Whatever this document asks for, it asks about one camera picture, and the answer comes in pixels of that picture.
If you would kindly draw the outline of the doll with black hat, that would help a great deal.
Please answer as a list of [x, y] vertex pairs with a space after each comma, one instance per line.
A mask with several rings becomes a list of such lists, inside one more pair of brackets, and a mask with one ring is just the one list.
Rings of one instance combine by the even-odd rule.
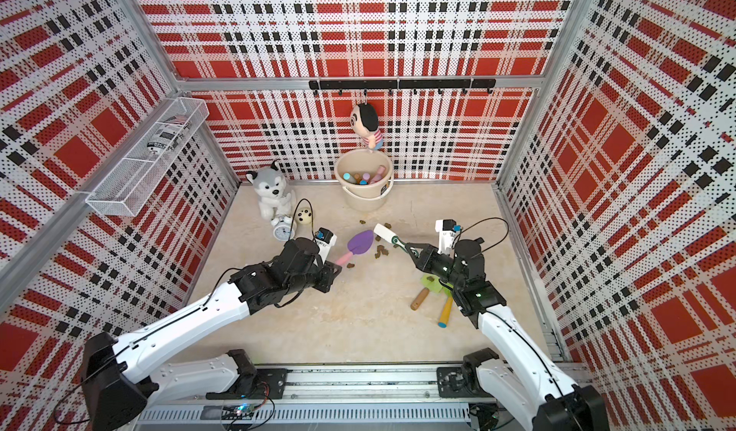
[[369, 103], [355, 105], [350, 115], [350, 124], [354, 133], [360, 136], [362, 143], [370, 151], [379, 151], [383, 148], [379, 116], [373, 105]]

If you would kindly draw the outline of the purple pointed trowel row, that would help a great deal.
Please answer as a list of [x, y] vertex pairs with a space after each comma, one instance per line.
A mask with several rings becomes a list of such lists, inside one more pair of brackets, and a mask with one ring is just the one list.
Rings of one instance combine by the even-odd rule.
[[371, 248], [374, 239], [374, 232], [372, 230], [365, 230], [358, 233], [358, 235], [355, 235], [350, 239], [350, 241], [348, 241], [348, 251], [335, 262], [335, 265], [344, 266], [348, 264], [354, 256], [365, 254]]

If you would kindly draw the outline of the green circuit board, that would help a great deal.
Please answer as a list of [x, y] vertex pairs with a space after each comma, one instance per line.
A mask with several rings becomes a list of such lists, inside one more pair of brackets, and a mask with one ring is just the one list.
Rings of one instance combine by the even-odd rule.
[[226, 405], [222, 407], [220, 415], [223, 421], [248, 421], [251, 420], [255, 410], [249, 404]]

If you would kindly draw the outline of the grey white husky plush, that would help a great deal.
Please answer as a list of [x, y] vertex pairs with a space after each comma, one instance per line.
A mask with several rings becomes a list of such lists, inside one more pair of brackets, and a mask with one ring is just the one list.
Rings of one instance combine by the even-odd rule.
[[295, 195], [278, 160], [259, 170], [248, 170], [245, 179], [259, 197], [258, 206], [264, 220], [291, 216], [295, 208]]

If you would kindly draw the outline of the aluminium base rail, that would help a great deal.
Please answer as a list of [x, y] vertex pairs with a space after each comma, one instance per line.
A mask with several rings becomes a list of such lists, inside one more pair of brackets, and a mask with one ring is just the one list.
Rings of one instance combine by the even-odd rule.
[[[494, 397], [440, 398], [436, 370], [440, 364], [286, 365], [281, 400], [207, 400], [195, 393], [178, 400], [159, 400], [128, 424], [130, 430], [187, 429], [265, 430], [278, 424], [458, 423], [473, 429], [520, 425]], [[226, 405], [249, 404], [251, 420], [223, 421]]]

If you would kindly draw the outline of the purple square trowel pink handle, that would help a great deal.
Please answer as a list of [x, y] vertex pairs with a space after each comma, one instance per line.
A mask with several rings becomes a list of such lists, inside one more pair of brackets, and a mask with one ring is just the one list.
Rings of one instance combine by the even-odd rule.
[[386, 173], [385, 166], [379, 166], [377, 169], [377, 172], [374, 174], [372, 179], [370, 180], [371, 184], [378, 183], [383, 179], [384, 174]]

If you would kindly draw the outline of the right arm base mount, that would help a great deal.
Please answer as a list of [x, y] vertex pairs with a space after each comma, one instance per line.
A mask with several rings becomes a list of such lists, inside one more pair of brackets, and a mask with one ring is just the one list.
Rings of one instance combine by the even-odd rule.
[[490, 398], [479, 384], [476, 369], [485, 361], [499, 360], [490, 348], [466, 354], [459, 366], [440, 367], [436, 370], [440, 398]]

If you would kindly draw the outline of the white brush green handle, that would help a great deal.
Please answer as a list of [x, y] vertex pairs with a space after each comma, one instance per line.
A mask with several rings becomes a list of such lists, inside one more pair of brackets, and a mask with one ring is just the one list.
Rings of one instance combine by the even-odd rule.
[[396, 245], [402, 250], [406, 249], [406, 245], [404, 242], [388, 227], [386, 227], [383, 224], [377, 224], [374, 229], [374, 233], [379, 236], [381, 239], [384, 239], [388, 243], [391, 243], [393, 245]]

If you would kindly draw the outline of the black hook rail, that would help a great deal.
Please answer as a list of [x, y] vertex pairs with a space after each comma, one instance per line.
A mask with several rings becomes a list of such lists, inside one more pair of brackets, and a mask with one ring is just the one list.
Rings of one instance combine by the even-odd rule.
[[310, 80], [308, 86], [312, 91], [358, 90], [447, 90], [469, 89], [491, 90], [496, 87], [496, 79], [390, 79], [390, 80]]

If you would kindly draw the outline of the white alarm clock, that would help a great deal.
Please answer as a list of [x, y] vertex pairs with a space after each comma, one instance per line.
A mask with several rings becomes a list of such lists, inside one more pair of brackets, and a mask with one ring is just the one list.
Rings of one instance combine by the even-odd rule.
[[281, 243], [286, 243], [295, 237], [293, 221], [291, 216], [276, 216], [271, 221], [272, 233]]

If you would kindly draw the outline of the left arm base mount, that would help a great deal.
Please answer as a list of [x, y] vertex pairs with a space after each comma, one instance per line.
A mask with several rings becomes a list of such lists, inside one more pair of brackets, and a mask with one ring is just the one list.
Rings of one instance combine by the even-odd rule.
[[287, 383], [287, 369], [259, 370], [243, 349], [227, 352], [230, 360], [235, 362], [237, 377], [227, 389], [220, 392], [209, 392], [207, 400], [254, 400], [258, 396], [269, 396], [272, 400], [281, 400]]

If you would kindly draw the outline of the panda face squishy ball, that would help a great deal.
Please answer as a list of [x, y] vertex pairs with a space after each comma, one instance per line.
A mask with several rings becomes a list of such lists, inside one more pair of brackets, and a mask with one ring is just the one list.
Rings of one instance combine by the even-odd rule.
[[297, 210], [295, 219], [296, 222], [300, 225], [312, 224], [312, 222], [314, 221], [314, 213], [309, 206], [301, 207]]

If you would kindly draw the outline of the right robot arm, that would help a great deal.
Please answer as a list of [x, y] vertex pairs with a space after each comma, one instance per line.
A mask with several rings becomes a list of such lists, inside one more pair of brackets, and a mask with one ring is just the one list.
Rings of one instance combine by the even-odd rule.
[[483, 239], [460, 239], [448, 255], [427, 243], [391, 243], [415, 267], [452, 288], [461, 313], [494, 348], [465, 359], [469, 382], [500, 402], [525, 430], [608, 430], [606, 404], [594, 387], [582, 386], [537, 346], [486, 278]]

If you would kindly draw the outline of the beige plastic bucket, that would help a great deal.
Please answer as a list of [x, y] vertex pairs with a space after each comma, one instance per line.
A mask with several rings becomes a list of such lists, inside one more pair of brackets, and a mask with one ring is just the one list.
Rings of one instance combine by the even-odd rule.
[[[383, 179], [369, 185], [360, 185], [354, 178], [355, 172], [362, 174], [362, 179], [372, 179], [379, 166], [385, 166], [386, 173]], [[353, 149], [343, 153], [335, 163], [335, 178], [341, 185], [343, 195], [347, 204], [354, 210], [360, 212], [372, 212], [378, 210], [385, 204], [387, 197], [394, 186], [394, 165], [392, 160], [382, 151], [370, 151], [370, 149]], [[353, 179], [346, 181], [343, 174], [352, 174]]]

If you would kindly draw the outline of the can in shelf basket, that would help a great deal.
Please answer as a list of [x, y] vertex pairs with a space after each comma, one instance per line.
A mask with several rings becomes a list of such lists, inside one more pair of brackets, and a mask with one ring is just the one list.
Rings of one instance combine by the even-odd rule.
[[174, 149], [188, 128], [188, 119], [183, 115], [174, 115], [159, 123], [153, 136], [147, 141], [146, 148], [150, 154], [159, 155]]

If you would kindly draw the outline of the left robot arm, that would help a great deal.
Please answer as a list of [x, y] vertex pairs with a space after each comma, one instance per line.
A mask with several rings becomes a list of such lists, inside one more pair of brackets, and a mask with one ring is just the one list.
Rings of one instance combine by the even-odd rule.
[[116, 430], [154, 400], [192, 396], [204, 386], [221, 393], [252, 375], [242, 351], [202, 364], [166, 363], [218, 329], [269, 306], [283, 308], [309, 288], [329, 292], [341, 272], [328, 259], [336, 241], [291, 239], [272, 260], [231, 271], [210, 294], [147, 327], [91, 337], [84, 345], [82, 393], [92, 429]]

